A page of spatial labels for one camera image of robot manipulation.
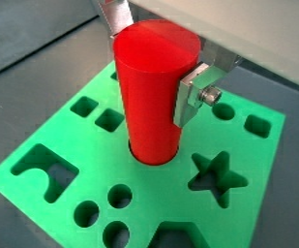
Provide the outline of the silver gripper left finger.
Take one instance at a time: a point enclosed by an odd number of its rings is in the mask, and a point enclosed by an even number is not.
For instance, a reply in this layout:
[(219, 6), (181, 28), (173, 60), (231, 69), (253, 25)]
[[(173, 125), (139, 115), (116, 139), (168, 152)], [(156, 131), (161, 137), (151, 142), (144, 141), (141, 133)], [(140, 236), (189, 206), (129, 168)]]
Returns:
[(107, 26), (109, 43), (121, 30), (133, 23), (131, 9), (127, 0), (96, 0), (97, 12)]

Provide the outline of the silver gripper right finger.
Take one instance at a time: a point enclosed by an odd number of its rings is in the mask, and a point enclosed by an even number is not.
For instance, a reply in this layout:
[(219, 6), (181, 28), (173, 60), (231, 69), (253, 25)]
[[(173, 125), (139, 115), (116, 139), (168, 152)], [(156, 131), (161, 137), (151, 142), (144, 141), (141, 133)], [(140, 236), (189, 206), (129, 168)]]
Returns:
[(173, 124), (183, 128), (201, 105), (212, 107), (221, 98), (215, 83), (241, 62), (241, 57), (209, 40), (204, 41), (201, 60), (181, 76), (173, 110)]

